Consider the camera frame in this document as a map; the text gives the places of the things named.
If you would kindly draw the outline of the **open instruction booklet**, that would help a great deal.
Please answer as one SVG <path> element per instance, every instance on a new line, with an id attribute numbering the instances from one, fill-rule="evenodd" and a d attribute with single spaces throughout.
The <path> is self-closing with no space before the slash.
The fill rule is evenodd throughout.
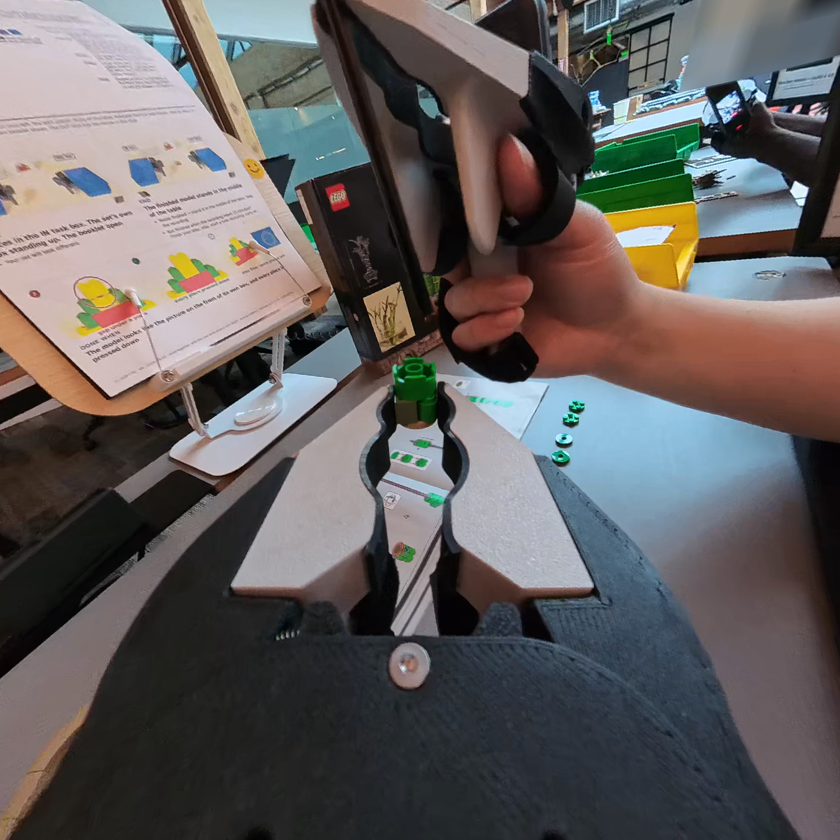
<path id="1" fill-rule="evenodd" d="M 440 374 L 469 403 L 520 440 L 542 402 L 544 383 L 491 384 Z M 398 426 L 389 440 L 390 467 L 377 489 L 383 499 L 388 547 L 399 585 L 392 624 L 396 636 L 437 633 L 430 578 L 441 551 L 444 505 L 453 482 L 443 468 L 444 435 L 437 425 Z"/>

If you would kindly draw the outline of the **black toy set box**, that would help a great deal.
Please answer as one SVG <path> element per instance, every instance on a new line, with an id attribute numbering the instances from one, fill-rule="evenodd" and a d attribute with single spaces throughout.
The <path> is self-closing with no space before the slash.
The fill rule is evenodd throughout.
<path id="1" fill-rule="evenodd" d="M 439 344 L 432 299 L 412 284 L 372 165 L 302 182 L 296 195 L 362 360 L 423 355 Z"/>

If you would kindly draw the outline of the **green round brick stack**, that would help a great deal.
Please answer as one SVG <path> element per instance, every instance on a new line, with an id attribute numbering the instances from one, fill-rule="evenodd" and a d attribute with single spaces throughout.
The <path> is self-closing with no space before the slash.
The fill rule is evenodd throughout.
<path id="1" fill-rule="evenodd" d="M 405 358 L 393 366 L 393 401 L 397 425 L 412 429 L 438 421 L 438 383 L 434 362 Z"/>

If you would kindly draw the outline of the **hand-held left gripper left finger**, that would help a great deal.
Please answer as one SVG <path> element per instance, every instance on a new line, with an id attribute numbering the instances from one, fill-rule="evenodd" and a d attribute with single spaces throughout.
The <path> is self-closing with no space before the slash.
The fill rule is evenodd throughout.
<path id="1" fill-rule="evenodd" d="M 393 389 L 381 387 L 299 452 L 233 593 L 330 602 L 357 634 L 392 634 L 399 578 L 377 487 L 395 429 Z"/>

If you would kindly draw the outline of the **yellow storage bin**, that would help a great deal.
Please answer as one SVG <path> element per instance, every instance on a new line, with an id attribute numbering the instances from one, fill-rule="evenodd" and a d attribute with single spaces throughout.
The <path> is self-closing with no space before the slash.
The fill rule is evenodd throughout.
<path id="1" fill-rule="evenodd" d="M 642 226 L 675 225 L 665 244 L 625 251 L 642 281 L 671 290 L 685 286 L 695 264 L 700 240 L 694 202 L 608 213 L 605 217 L 615 234 Z"/>

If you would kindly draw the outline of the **wooden-edged grey table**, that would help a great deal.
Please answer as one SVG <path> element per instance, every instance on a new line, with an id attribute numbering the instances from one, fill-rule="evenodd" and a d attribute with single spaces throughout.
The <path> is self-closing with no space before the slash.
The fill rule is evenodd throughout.
<path id="1" fill-rule="evenodd" d="M 695 151 L 686 171 L 719 172 L 718 185 L 695 190 L 699 262 L 792 252 L 802 207 L 781 173 L 754 160 L 720 161 L 711 148 Z"/>

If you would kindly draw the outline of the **printed instruction sheet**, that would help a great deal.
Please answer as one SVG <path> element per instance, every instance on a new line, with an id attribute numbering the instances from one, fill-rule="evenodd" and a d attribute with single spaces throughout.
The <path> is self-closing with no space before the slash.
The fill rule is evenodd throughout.
<path id="1" fill-rule="evenodd" d="M 80 2 L 2 2 L 2 298 L 106 398 L 319 279 L 181 75 Z"/>

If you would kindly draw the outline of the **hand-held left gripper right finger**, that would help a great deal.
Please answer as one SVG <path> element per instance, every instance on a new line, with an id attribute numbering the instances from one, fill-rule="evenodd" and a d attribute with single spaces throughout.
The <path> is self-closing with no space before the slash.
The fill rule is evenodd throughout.
<path id="1" fill-rule="evenodd" d="M 595 583 L 531 449 L 450 384 L 437 387 L 444 472 L 437 630 L 473 633 L 497 603 L 580 599 Z"/>

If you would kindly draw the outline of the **another person's forearm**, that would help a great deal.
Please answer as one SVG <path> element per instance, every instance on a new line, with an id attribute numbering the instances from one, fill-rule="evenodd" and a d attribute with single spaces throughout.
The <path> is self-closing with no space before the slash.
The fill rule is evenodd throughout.
<path id="1" fill-rule="evenodd" d="M 816 159 L 825 126 L 825 115 L 772 112 L 763 102 L 754 101 L 747 128 L 735 133 L 716 131 L 710 145 L 720 154 L 756 160 L 811 188 L 816 183 Z"/>

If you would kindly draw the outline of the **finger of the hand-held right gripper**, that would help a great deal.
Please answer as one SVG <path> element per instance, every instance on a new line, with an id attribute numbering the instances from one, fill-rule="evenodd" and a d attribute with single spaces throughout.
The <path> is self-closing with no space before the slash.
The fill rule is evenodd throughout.
<path id="1" fill-rule="evenodd" d="M 431 82 L 411 74 L 366 33 L 366 91 L 374 121 L 366 144 L 390 172 L 417 262 L 447 274 L 465 256 L 465 209 L 448 108 Z"/>
<path id="2" fill-rule="evenodd" d="M 315 2 L 321 57 L 371 158 L 411 277 L 430 270 L 430 162 L 417 85 L 430 81 L 426 2 Z"/>

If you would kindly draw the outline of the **row of small green pieces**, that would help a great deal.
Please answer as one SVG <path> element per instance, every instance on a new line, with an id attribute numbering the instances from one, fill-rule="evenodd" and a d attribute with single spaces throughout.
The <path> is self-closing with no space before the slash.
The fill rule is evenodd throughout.
<path id="1" fill-rule="evenodd" d="M 571 447 L 574 443 L 573 431 L 581 423 L 585 403 L 572 401 L 561 417 L 561 430 L 554 437 L 554 451 L 551 460 L 556 466 L 567 466 L 571 461 Z"/>

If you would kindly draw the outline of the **person's right hand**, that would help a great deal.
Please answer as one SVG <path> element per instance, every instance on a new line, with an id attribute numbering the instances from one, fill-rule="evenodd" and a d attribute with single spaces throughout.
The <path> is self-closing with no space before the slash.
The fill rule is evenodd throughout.
<path id="1" fill-rule="evenodd" d="M 544 377 L 593 375 L 643 390 L 644 358 L 631 335 L 649 300 L 611 225 L 577 202 L 562 234 L 520 248 L 518 267 L 480 279 L 465 269 L 445 297 L 456 325 L 455 348 L 499 350 L 523 338 Z"/>

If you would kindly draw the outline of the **grey desk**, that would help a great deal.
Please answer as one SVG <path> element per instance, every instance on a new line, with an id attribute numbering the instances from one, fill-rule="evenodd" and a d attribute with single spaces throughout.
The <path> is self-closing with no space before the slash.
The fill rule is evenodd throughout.
<path id="1" fill-rule="evenodd" d="M 376 388 L 344 333 L 295 371 L 340 389 L 1 683 L 4 812 L 90 704 L 113 651 L 176 557 L 282 459 Z M 560 410 L 586 408 L 562 473 L 657 566 L 687 609 L 753 762 L 801 838 L 838 838 L 838 653 L 790 439 L 591 377 L 549 381 L 522 442 L 547 455 Z"/>

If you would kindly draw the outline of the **green storage bin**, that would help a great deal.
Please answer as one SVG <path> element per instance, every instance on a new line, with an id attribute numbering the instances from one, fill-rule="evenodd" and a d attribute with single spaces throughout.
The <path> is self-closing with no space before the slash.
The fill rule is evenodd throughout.
<path id="1" fill-rule="evenodd" d="M 686 161 L 699 146 L 697 122 L 604 145 L 595 151 L 577 195 L 604 214 L 692 203 Z"/>

